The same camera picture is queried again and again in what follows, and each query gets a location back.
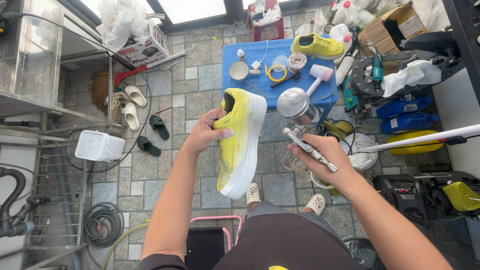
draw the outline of pink hair dryer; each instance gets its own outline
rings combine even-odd
[[[313,84],[307,90],[307,96],[310,97],[312,93],[317,89],[321,82],[328,82],[332,79],[333,74],[335,71],[331,68],[327,68],[325,66],[313,64],[312,68],[310,69],[311,76],[317,78]]]

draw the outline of yellow sneaker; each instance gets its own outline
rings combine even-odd
[[[331,38],[321,37],[316,33],[297,36],[290,46],[292,53],[301,52],[323,60],[339,58],[342,56],[344,49],[342,43]]]
[[[223,93],[222,108],[228,114],[213,122],[213,129],[230,128],[234,135],[218,140],[221,170],[217,189],[239,199],[248,189],[257,167],[257,145],[267,102],[264,97],[238,88]]]

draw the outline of red stool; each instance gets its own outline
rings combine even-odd
[[[269,26],[275,26],[278,30],[278,37],[274,39],[283,39],[283,16],[280,11],[280,6],[276,0],[266,0],[265,1],[265,10],[263,19],[252,20],[252,16],[255,12],[255,3],[248,5],[247,12],[247,25],[250,30],[250,34],[253,38],[253,41],[260,41],[262,31]]]

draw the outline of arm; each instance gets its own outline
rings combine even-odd
[[[231,129],[212,130],[212,123],[226,114],[217,108],[202,115],[180,148],[150,217],[141,259],[155,253],[184,259],[198,155],[214,140],[233,135]]]
[[[432,243],[353,169],[334,137],[304,134],[302,139],[338,166],[338,171],[332,173],[298,146],[289,145],[289,150],[305,163],[317,178],[333,184],[350,201],[388,269],[452,269]]]

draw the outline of slipper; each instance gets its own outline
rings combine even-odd
[[[150,116],[150,125],[152,126],[153,131],[158,132],[162,139],[166,140],[170,137],[165,124],[163,123],[162,119],[156,115]]]
[[[127,103],[125,105],[125,120],[127,121],[128,126],[133,130],[137,130],[140,127],[137,117],[137,108],[135,104]]]
[[[250,186],[248,187],[246,195],[247,195],[247,207],[252,202],[261,202],[259,188],[258,188],[258,185],[256,183],[251,183],[250,184]]]
[[[313,195],[304,209],[307,207],[312,209],[317,216],[320,216],[322,211],[325,209],[325,197],[322,194]]]
[[[139,136],[137,139],[137,146],[140,148],[143,152],[149,153],[152,156],[160,156],[162,153],[162,150],[159,148],[155,147],[147,138],[143,136]]]
[[[136,86],[127,86],[125,88],[125,93],[133,100],[135,103],[138,104],[140,107],[145,107],[147,105],[147,100],[142,95],[138,87]]]

